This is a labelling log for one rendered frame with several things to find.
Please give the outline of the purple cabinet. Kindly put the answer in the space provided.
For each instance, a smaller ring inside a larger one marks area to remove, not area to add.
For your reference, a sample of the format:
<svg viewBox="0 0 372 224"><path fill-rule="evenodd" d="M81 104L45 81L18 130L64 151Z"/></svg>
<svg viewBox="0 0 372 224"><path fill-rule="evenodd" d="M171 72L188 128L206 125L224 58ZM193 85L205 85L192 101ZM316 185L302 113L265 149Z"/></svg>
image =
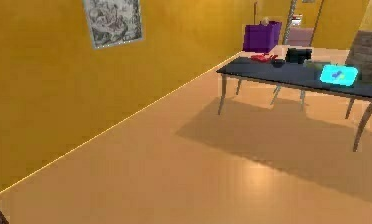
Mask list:
<svg viewBox="0 0 372 224"><path fill-rule="evenodd" d="M270 21L268 25L247 25L243 42L245 52L268 53L279 41L282 23Z"/></svg>

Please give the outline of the black box appliance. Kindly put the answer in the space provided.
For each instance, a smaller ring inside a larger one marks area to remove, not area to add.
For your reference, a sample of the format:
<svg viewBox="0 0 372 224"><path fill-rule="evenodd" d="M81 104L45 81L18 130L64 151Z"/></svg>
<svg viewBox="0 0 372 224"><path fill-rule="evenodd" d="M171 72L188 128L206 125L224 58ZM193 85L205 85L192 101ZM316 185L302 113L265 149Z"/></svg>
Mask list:
<svg viewBox="0 0 372 224"><path fill-rule="evenodd" d="M311 58L311 55L311 49L289 48L285 56L285 61L289 63L303 64L305 60Z"/></svg>

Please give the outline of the red flat object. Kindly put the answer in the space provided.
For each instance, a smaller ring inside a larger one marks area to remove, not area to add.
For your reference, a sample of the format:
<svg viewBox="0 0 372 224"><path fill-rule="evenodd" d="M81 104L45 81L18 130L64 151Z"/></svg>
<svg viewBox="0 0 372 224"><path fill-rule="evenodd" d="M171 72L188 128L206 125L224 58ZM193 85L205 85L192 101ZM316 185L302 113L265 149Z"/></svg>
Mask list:
<svg viewBox="0 0 372 224"><path fill-rule="evenodd" d="M251 60L261 62L261 63L266 63L276 58L277 58L277 55L270 55L268 53L252 55L250 57Z"/></svg>

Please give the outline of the grey framed wall picture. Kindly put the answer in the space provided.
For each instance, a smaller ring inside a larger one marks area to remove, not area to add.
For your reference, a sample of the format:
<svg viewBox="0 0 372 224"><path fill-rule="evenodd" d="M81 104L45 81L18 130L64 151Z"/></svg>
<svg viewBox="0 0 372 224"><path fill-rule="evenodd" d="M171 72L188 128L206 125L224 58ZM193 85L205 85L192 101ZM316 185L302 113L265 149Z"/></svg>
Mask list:
<svg viewBox="0 0 372 224"><path fill-rule="evenodd" d="M83 6L95 49L143 38L140 0L83 0Z"/></svg>

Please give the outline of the grey brown woven chair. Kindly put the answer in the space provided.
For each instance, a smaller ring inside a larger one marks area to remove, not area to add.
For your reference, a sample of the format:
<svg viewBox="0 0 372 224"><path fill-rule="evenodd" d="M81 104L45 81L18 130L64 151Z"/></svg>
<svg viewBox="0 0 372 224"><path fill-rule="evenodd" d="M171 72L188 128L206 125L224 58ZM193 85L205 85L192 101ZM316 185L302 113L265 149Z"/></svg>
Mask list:
<svg viewBox="0 0 372 224"><path fill-rule="evenodd" d="M356 33L345 64L359 70L357 82L372 84L372 31Z"/></svg>

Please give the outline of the grey green flat object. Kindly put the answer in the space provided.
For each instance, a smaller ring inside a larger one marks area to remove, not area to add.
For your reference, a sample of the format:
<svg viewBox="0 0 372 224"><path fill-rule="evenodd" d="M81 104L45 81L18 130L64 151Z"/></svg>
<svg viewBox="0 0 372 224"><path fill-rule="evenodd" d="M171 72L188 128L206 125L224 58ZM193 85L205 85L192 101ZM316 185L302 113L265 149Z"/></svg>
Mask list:
<svg viewBox="0 0 372 224"><path fill-rule="evenodd" d="M303 65L307 68L322 70L325 65L329 65L329 62L318 60L305 60Z"/></svg>

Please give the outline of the dark blue dining table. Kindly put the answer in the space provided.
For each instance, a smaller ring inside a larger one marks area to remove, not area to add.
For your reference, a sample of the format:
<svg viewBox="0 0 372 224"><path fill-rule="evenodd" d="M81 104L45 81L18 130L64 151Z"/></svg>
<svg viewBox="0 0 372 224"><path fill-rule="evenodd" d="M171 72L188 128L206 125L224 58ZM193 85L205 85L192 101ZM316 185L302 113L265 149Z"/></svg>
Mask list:
<svg viewBox="0 0 372 224"><path fill-rule="evenodd" d="M319 79L321 71L307 68L303 64L287 62L280 68L274 68L271 63L259 63L247 57L238 57L217 70L222 77L222 94L218 113L221 113L224 104L228 77L237 78L239 81L251 80L302 91L346 97L351 101L368 101L369 105L359 122L354 139L353 151L357 152L364 128L372 115L372 84L359 83L357 79L349 87L323 83Z"/></svg>

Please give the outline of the cyan laptop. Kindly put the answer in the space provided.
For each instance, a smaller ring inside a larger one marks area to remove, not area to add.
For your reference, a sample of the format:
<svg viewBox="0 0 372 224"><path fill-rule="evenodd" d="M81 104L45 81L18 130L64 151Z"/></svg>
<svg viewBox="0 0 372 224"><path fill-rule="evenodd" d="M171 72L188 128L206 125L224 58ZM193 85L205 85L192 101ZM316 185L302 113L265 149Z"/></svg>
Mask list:
<svg viewBox="0 0 372 224"><path fill-rule="evenodd" d="M320 81L332 85L352 86L357 79L358 69L345 65L325 65L320 74Z"/></svg>

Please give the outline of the grey leaning ladder shelf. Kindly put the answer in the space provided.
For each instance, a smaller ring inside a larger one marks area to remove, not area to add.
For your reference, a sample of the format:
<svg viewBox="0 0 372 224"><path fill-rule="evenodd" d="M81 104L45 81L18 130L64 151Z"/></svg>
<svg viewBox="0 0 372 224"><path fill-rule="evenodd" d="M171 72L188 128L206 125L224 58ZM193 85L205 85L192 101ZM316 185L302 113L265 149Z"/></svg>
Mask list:
<svg viewBox="0 0 372 224"><path fill-rule="evenodd" d="M324 0L290 0L283 45L311 47Z"/></svg>

